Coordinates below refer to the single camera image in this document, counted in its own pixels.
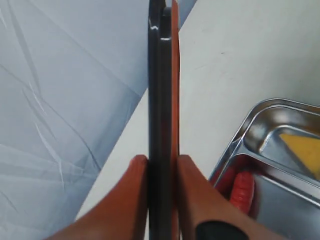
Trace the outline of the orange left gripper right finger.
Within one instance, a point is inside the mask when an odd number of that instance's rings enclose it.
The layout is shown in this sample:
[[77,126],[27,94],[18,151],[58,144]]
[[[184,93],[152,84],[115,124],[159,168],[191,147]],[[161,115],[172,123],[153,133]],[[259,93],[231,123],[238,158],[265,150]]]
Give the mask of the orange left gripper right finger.
[[263,228],[229,203],[190,156],[177,159],[178,215],[185,240],[261,240]]

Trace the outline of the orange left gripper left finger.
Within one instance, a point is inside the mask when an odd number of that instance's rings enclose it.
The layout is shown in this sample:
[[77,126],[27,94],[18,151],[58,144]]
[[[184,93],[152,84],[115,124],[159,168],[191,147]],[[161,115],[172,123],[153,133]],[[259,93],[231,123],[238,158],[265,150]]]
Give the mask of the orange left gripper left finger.
[[136,155],[111,191],[51,240],[142,240],[147,221],[148,159]]

